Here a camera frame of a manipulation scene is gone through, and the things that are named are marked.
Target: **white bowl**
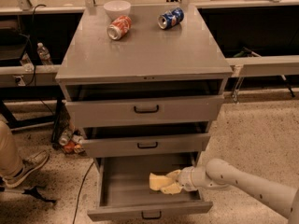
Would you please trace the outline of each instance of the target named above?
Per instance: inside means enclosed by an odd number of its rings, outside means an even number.
[[[122,0],[115,0],[104,4],[106,14],[116,20],[119,16],[128,16],[131,10],[131,4]]]

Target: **concrete floor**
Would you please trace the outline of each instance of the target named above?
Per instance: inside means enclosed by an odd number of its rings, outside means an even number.
[[[221,158],[236,168],[268,178],[288,186],[299,185],[299,92],[291,98],[285,90],[240,93],[240,104],[227,96],[217,121],[211,127],[212,137],[200,162]],[[16,105],[9,108],[21,119],[48,115],[43,105]],[[50,152],[50,160],[39,171],[31,174],[18,189],[35,185],[45,186],[40,192],[49,199],[57,199],[55,206],[34,198],[0,193],[0,223],[72,223],[79,187],[92,160],[65,156],[54,150],[50,143],[52,126],[15,131],[14,136],[24,157],[41,149]],[[97,202],[95,166],[87,175],[80,194],[75,223],[94,223],[87,210]],[[105,221],[101,224],[185,223],[185,224],[282,224],[287,220],[258,203],[241,190],[202,190],[206,201],[214,203],[207,214],[163,218],[157,221]]]

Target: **person's leg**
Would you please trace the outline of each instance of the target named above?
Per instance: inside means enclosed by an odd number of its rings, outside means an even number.
[[[0,176],[15,176],[23,167],[22,159],[8,126],[0,121]]]

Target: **red can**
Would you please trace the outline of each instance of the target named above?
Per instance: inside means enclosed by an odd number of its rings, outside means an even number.
[[[130,30],[131,24],[128,16],[120,16],[107,27],[107,33],[112,40],[119,40]]]

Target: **gray tabletop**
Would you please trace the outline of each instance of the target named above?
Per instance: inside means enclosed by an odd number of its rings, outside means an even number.
[[[185,14],[181,24],[169,30],[159,27],[159,15],[177,6],[132,6],[132,28],[119,41],[107,35],[111,20],[103,7],[86,8],[56,79],[229,76],[232,69],[195,6],[180,6]]]

